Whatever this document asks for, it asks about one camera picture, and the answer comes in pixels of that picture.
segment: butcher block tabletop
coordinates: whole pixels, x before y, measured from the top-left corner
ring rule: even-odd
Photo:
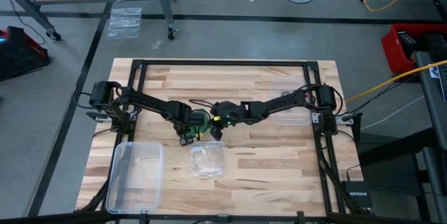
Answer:
[[[132,61],[115,59],[109,80],[126,86]],[[318,65],[322,83],[343,95],[335,61],[318,61]],[[303,70],[299,66],[150,65],[143,93],[162,100],[178,100],[193,109],[200,106],[188,99],[211,103],[230,100],[239,104],[243,100],[270,99],[269,83],[275,76],[303,78]],[[98,124],[96,132],[109,127],[108,123]],[[339,130],[352,134],[346,126],[339,126]],[[223,176],[194,178],[189,176],[190,148],[180,146],[173,125],[147,110],[138,115],[134,141],[160,142],[165,154],[162,202],[155,214],[296,216],[297,211],[303,211],[305,216],[325,216],[310,124],[278,126],[269,117],[252,126],[238,124],[223,129],[222,133],[226,145]],[[85,206],[107,179],[115,136],[109,131],[93,139],[76,208]],[[212,140],[209,133],[201,141],[206,140]],[[343,133],[333,136],[333,142],[343,180],[346,170],[359,164],[356,146]],[[349,176],[362,180],[360,166],[350,169]],[[336,211],[335,190],[328,181],[332,208]]]

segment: clear plastic container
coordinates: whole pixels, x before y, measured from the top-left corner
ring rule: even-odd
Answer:
[[[113,157],[105,208],[111,214],[153,213],[161,202],[163,146],[125,142]]]
[[[305,84],[306,82],[303,77],[274,76],[270,80],[270,98],[285,96]],[[270,117],[279,126],[308,126],[311,121],[311,112],[304,107],[294,107],[289,110],[274,113]]]

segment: red bin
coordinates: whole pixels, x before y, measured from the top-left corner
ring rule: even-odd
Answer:
[[[382,47],[391,71],[400,74],[413,70],[416,68],[416,64],[405,56],[397,35],[398,31],[405,31],[412,38],[418,39],[427,33],[447,34],[447,25],[394,24],[391,26],[391,30],[382,38]]]

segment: green object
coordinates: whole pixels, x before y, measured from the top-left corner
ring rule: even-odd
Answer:
[[[203,115],[205,116],[205,123],[202,126],[200,126],[200,127],[195,126],[195,127],[191,128],[189,133],[186,134],[187,137],[196,137],[196,133],[199,133],[199,134],[200,133],[204,133],[204,132],[206,132],[207,130],[210,129],[210,126],[211,126],[210,125],[210,118],[207,115],[207,111],[204,110],[204,109],[196,110],[196,112],[197,111],[202,111],[203,112]]]

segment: plastic storage bin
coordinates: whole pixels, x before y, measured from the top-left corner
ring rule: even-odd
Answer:
[[[425,33],[447,33],[447,25],[428,24],[394,24],[391,30],[382,38],[382,47],[385,52],[388,65],[393,73],[405,73],[413,70],[414,61],[407,59],[400,45],[398,31],[407,32],[412,38],[417,38]]]
[[[305,85],[303,77],[274,76],[270,80],[270,98],[277,98],[292,93]],[[294,107],[289,110],[277,112],[270,117],[276,125],[280,126],[307,126],[310,124],[311,113],[303,107]]]
[[[111,214],[153,213],[161,202],[163,146],[125,142],[113,157],[105,208]]]

